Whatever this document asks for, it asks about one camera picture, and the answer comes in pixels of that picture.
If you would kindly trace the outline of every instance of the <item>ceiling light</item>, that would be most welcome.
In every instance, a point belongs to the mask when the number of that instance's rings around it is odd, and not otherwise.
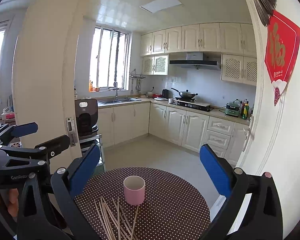
[[[155,0],[146,5],[140,6],[140,8],[150,12],[155,13],[157,11],[173,7],[176,5],[182,4],[179,0]]]

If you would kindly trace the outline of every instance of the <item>table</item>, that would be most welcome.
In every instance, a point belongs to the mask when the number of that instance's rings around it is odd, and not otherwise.
[[[94,200],[98,203],[103,196],[116,215],[112,198],[117,200],[119,197],[120,205],[132,225],[137,207],[129,205],[123,194],[123,180],[131,175],[138,175],[146,182],[146,198],[139,207],[135,227],[139,240],[195,240],[210,225],[210,211],[204,198],[184,179],[158,169],[119,168],[91,178],[83,193],[75,198],[82,214],[102,239],[107,237]],[[114,231],[118,239],[118,230]]]

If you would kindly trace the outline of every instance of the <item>window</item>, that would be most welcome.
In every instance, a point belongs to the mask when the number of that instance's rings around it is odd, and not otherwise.
[[[92,87],[108,90],[118,83],[125,89],[129,34],[107,27],[96,27],[93,35],[90,81]]]

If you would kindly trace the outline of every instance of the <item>metal bolt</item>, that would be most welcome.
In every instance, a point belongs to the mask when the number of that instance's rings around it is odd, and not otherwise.
[[[272,174],[269,173],[269,172],[266,172],[264,175],[265,175],[267,178],[272,178]]]
[[[59,169],[57,170],[57,173],[58,173],[58,174],[64,174],[65,171],[66,171],[65,168],[59,168]]]
[[[29,175],[28,175],[28,177],[30,178],[30,179],[33,179],[34,177],[35,177],[35,173],[34,172],[32,172],[32,173],[30,173]]]
[[[243,173],[242,169],[241,168],[235,168],[234,169],[234,172],[238,175],[241,175]]]

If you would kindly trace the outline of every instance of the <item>human hand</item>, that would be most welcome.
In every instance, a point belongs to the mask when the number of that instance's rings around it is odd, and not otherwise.
[[[18,214],[18,195],[19,192],[16,188],[9,190],[9,204],[7,206],[8,212],[11,216],[16,217]]]

